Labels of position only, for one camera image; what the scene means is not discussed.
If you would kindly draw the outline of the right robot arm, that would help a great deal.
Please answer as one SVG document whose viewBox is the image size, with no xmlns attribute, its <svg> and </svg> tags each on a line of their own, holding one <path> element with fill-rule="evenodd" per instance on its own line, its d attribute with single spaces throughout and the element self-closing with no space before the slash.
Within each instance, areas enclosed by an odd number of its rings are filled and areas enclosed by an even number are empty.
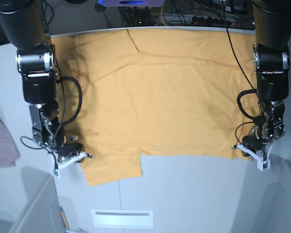
<svg viewBox="0 0 291 233">
<path fill-rule="evenodd" d="M 53 158 L 53 174 L 60 176 L 74 163 L 92 155 L 73 135 L 69 141 L 65 126 L 72 123 L 81 111 L 82 89 L 79 82 L 63 76 L 51 41 L 49 26 L 40 0 L 0 0 L 0 24 L 8 41 L 17 48 L 16 66 L 22 79 L 24 100 L 29 104 L 32 120 L 32 141 L 37 149 L 45 149 Z M 56 85 L 72 81 L 78 90 L 78 106 L 68 119 L 58 118 L 66 113 L 56 101 Z"/>
</svg>

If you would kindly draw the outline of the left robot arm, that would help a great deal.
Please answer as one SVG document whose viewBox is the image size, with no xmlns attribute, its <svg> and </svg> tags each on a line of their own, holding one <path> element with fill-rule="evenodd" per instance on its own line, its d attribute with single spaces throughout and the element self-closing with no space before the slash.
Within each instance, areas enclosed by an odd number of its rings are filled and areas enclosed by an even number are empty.
<svg viewBox="0 0 291 233">
<path fill-rule="evenodd" d="M 254 127 L 238 141 L 233 149 L 242 151 L 244 157 L 257 162 L 260 171 L 271 166 L 273 143 L 284 131 L 284 99 L 289 95 L 289 69 L 291 66 L 288 42 L 291 37 L 291 0 L 254 0 L 252 2 L 256 31 L 253 56 L 257 86 L 242 91 L 237 96 L 241 113 Z M 249 115 L 241 98 L 256 94 L 259 116 Z"/>
</svg>

